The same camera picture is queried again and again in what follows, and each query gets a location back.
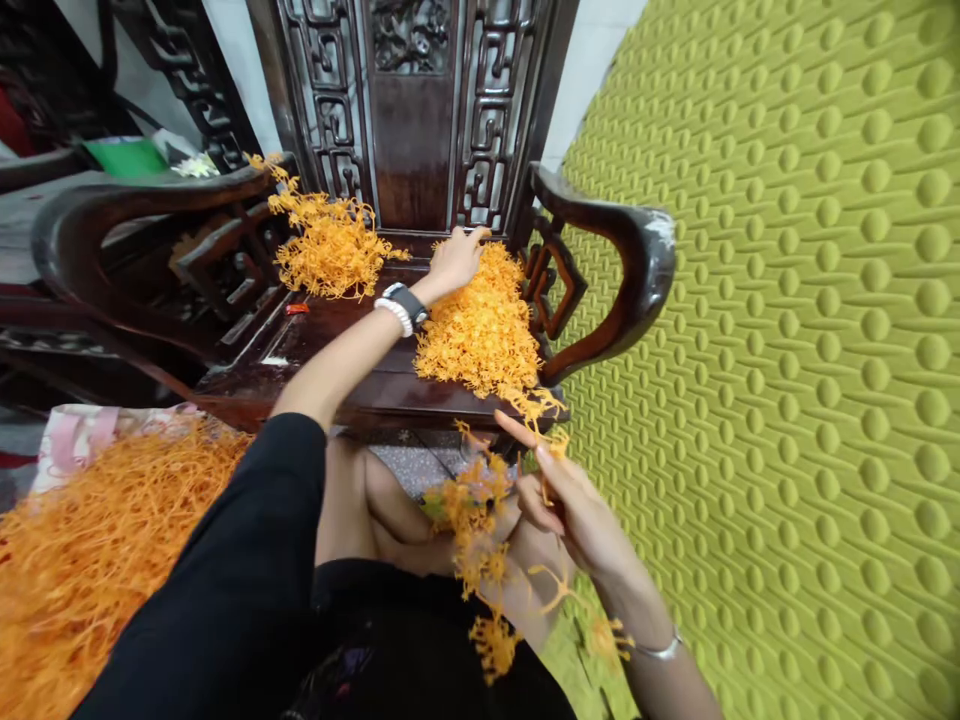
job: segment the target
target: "black sleeve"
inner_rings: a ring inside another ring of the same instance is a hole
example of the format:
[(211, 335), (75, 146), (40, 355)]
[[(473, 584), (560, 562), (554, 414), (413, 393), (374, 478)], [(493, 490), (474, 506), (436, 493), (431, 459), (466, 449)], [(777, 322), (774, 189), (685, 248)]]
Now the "black sleeve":
[(308, 668), (326, 438), (272, 418), (73, 717), (277, 717)]

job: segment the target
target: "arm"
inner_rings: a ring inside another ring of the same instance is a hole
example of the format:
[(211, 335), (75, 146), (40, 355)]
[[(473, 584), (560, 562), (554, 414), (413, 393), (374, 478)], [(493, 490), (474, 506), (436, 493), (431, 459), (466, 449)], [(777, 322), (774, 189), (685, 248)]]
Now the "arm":
[[(429, 308), (437, 300), (466, 285), (477, 272), (480, 238), (489, 235), (477, 228), (466, 235), (454, 228), (430, 263), (430, 272), (411, 292)], [(287, 384), (273, 408), (273, 415), (297, 412), (313, 418), (324, 430), (333, 424), (340, 403), (376, 367), (400, 339), (397, 317), (378, 308), (318, 352)]]
[[(482, 234), (457, 230), (440, 246), (416, 285), (421, 302), (470, 281)], [(343, 398), (400, 335), (396, 316), (376, 310), (293, 378), (170, 577), (124, 628), (75, 719), (281, 712), (313, 661), (321, 426), (330, 427)]]
[[(607, 617), (623, 623), (624, 632), (642, 648), (666, 649), (673, 640), (673, 620), (657, 587), (637, 557), (616, 515), (583, 468), (554, 458), (527, 428), (501, 412), (497, 422), (529, 448), (536, 448), (543, 478), (517, 481), (520, 508), (535, 526), (557, 534), (580, 569), (590, 574)], [(559, 502), (543, 504), (541, 482)], [(630, 692), (644, 717), (655, 720), (719, 720), (720, 707), (683, 645), (669, 660), (631, 650), (623, 663)]]

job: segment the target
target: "black watch strap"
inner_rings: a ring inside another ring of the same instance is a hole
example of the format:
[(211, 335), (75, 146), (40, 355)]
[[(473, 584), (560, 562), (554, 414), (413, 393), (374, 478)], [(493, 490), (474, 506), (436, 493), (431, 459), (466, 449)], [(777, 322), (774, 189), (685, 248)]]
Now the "black watch strap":
[(393, 300), (407, 311), (414, 330), (419, 330), (420, 326), (430, 317), (430, 313), (423, 306), (423, 303), (403, 283), (394, 283), (384, 291), (383, 296), (388, 300)]

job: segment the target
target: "pink bag handle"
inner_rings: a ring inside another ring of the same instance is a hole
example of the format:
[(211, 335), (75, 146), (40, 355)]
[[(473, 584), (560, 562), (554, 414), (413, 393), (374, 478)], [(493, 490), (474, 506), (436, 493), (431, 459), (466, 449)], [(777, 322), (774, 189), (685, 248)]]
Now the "pink bag handle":
[(77, 445), (77, 430), (81, 415), (63, 415), (60, 422), (50, 431), (50, 458), (53, 466), (65, 473), (73, 473), (86, 467), (94, 454), (103, 450), (113, 439), (113, 431), (117, 427), (120, 417), (120, 408), (100, 408), (93, 419), (90, 429), (90, 449), (86, 457), (77, 458), (74, 455)]

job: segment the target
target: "white wall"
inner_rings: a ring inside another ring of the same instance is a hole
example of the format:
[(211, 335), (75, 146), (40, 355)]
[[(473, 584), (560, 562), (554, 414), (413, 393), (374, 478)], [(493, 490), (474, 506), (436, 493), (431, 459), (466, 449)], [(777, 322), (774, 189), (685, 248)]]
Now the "white wall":
[(280, 136), (246, 0), (203, 0), (203, 6), (261, 149), (264, 154), (280, 152)]
[(580, 0), (543, 149), (543, 164), (551, 170), (560, 167), (623, 36), (640, 20), (646, 4), (647, 0)]
[[(97, 0), (55, 0), (60, 12), (80, 38), (93, 61), (100, 64), (100, 27), (97, 21)], [(182, 135), (198, 148), (203, 140), (183, 103), (177, 99), (163, 73), (151, 70), (133, 40), (120, 23), (114, 20), (117, 37), (117, 92), (148, 112), (158, 123)], [(152, 128), (135, 118), (144, 134)]]

